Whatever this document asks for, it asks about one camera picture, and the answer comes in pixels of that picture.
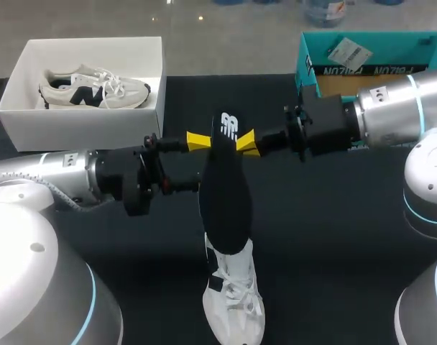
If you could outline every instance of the white shoe box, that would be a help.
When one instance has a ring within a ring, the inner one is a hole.
[[[39,109],[44,70],[81,64],[137,78],[151,87],[140,109]],[[30,40],[0,102],[0,120],[17,151],[111,150],[162,136],[166,75],[161,37]]]

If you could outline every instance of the floor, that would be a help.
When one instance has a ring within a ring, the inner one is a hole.
[[[27,40],[162,36],[168,75],[293,73],[300,0],[221,6],[211,0],[0,0],[0,78]],[[437,0],[356,0],[341,30],[437,30]]]

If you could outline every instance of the shoe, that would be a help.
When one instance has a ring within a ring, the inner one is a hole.
[[[265,309],[257,289],[253,243],[240,253],[217,252],[206,235],[209,281],[203,295],[207,321],[221,345],[259,345],[265,331]]]
[[[46,109],[133,109],[148,99],[150,91],[143,81],[85,65],[65,74],[46,70],[40,82]]]

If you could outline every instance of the teal shoe box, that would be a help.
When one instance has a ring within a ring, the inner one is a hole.
[[[345,38],[372,53],[355,71],[329,59]],[[359,88],[428,68],[437,68],[437,32],[304,32],[295,82],[298,90],[316,84],[319,96],[351,101]]]

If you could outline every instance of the bottle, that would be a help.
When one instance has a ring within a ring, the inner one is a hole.
[[[381,5],[393,6],[403,3],[404,0],[375,0],[375,2]]]
[[[346,1],[303,0],[305,16],[317,27],[335,27],[346,15]]]

